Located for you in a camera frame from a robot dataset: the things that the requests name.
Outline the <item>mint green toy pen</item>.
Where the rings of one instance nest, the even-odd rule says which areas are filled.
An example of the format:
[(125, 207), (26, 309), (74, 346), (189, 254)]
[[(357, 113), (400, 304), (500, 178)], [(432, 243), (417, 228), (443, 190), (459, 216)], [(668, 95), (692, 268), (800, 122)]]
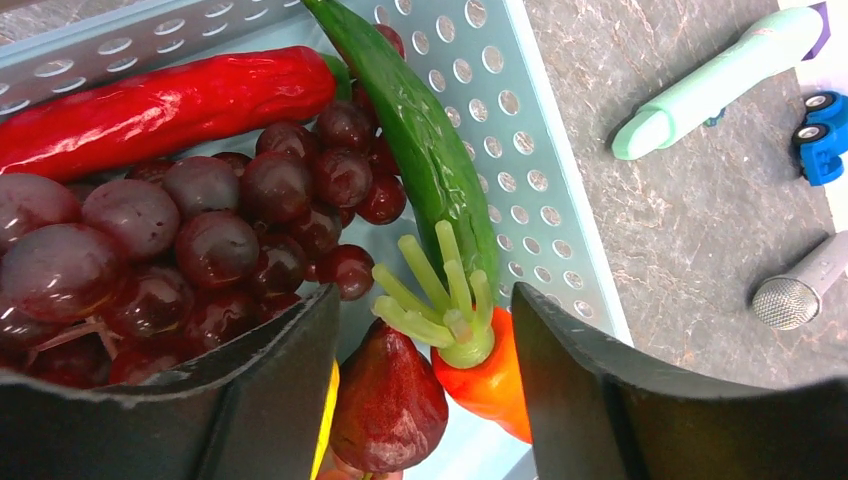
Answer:
[(761, 81), (800, 63), (821, 26), (808, 6), (756, 21), (731, 47), (638, 108), (616, 133), (613, 155), (633, 161), (675, 144)]

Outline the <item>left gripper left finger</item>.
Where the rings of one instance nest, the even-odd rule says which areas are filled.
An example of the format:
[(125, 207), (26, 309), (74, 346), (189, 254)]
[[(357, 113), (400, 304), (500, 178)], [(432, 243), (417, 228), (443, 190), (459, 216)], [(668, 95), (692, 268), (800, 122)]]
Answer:
[(323, 286), (138, 386), (1, 376), (5, 479), (307, 479), (340, 326)]

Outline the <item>orange toy carrot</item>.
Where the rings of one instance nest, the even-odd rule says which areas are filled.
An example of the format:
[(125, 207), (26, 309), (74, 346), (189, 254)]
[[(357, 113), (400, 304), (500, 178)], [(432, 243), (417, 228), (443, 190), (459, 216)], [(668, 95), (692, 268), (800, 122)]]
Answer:
[(441, 220), (434, 230), (444, 275), (437, 275), (415, 236), (401, 237), (398, 247), (426, 297), (420, 299), (377, 264), (372, 277), (384, 293), (373, 311), (390, 327), (429, 346), (436, 378), (458, 405), (530, 444), (512, 316), (496, 305), (484, 270), (465, 270), (469, 264), (451, 223)]

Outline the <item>dark red grape bunch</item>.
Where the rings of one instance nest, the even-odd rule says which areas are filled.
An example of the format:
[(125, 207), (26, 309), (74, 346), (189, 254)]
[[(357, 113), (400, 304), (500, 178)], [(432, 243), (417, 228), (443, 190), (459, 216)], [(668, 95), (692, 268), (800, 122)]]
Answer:
[(335, 97), (279, 121), (58, 182), (1, 172), (1, 367), (90, 389), (137, 384), (270, 320), (305, 282), (345, 301), (373, 259), (355, 218), (406, 196), (366, 95), (326, 56)]

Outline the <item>grey toy microphone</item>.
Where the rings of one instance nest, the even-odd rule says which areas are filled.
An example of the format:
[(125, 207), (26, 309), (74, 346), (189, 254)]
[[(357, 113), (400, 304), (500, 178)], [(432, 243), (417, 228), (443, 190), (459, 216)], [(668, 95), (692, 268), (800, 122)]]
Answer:
[(829, 236), (787, 272), (766, 279), (751, 308), (765, 325), (793, 330), (822, 310), (822, 296), (847, 270), (847, 231)]

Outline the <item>yellow toy corn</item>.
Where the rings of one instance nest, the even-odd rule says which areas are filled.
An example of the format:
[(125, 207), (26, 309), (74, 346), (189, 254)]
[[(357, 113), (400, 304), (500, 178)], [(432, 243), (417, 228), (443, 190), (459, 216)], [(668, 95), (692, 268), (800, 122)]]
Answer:
[(333, 422), (333, 416), (337, 403), (337, 392), (340, 383), (339, 364), (336, 360), (333, 361), (330, 374), (330, 381), (325, 397), (322, 420), (320, 424), (319, 434), (316, 441), (313, 464), (311, 469), (310, 479), (315, 480), (320, 471), (326, 450), (329, 445), (330, 431)]

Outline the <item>dark red toy fig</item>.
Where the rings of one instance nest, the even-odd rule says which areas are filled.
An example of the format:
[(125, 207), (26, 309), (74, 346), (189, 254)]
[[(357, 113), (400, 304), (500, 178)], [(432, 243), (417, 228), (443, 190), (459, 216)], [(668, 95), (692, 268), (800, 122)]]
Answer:
[(340, 368), (334, 454), (364, 473), (406, 470), (433, 453), (448, 420), (445, 391), (427, 358), (411, 338), (375, 319)]

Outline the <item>green toy cucumber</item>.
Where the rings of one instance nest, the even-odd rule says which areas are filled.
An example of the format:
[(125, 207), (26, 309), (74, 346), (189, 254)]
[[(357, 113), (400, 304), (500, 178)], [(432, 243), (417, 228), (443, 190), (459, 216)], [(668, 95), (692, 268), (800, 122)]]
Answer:
[(374, 107), (430, 262), (434, 267), (443, 262), (435, 225), (446, 220), (465, 273), (484, 271), (490, 292), (498, 294), (500, 260), (488, 202), (468, 151), (435, 95), (366, 19), (338, 1), (305, 6)]

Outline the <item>blue toy car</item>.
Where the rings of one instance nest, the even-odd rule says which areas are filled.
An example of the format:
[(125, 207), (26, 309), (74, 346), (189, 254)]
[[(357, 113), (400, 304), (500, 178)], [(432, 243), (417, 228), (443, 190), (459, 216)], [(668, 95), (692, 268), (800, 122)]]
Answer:
[(801, 174), (813, 187), (838, 179), (847, 153), (847, 96), (820, 91), (804, 99), (805, 116), (792, 135)]

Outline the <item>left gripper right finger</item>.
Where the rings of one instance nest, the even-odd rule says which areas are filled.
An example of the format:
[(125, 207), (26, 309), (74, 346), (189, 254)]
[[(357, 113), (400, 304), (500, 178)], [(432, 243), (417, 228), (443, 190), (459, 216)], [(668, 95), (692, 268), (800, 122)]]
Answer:
[(514, 337), (542, 479), (843, 479), (847, 381), (789, 389), (668, 364), (515, 284)]

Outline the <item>red toy chili pepper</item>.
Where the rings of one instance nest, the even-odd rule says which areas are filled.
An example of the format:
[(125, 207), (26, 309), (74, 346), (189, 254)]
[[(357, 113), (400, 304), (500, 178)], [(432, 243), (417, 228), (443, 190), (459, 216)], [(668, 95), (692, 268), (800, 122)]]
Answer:
[(335, 97), (324, 57), (306, 46), (229, 53), (53, 100), (1, 125), (2, 174), (66, 182), (279, 121)]

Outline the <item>light blue plastic basket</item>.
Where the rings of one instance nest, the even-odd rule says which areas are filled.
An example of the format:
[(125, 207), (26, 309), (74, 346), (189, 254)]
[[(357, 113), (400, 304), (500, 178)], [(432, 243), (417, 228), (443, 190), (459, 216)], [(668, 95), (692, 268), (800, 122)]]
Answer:
[[(519, 1), (353, 1), (390, 24), (475, 162), (498, 240), (501, 304), (524, 281), (623, 343), (632, 340), (583, 179)], [(1, 116), (58, 95), (222, 53), (332, 47), (297, 1), (144, 1), (6, 45)], [(370, 299), (340, 306), (348, 356)]]

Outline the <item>light red grape bunch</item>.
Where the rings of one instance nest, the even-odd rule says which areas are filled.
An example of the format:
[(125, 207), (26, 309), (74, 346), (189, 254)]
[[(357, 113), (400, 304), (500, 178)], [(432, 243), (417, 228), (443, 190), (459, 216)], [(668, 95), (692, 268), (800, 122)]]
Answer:
[[(332, 453), (329, 453), (325, 457), (316, 476), (316, 480), (355, 480), (364, 478), (365, 474), (363, 472), (339, 460)], [(403, 471), (371, 476), (371, 479), (401, 480), (403, 478)]]

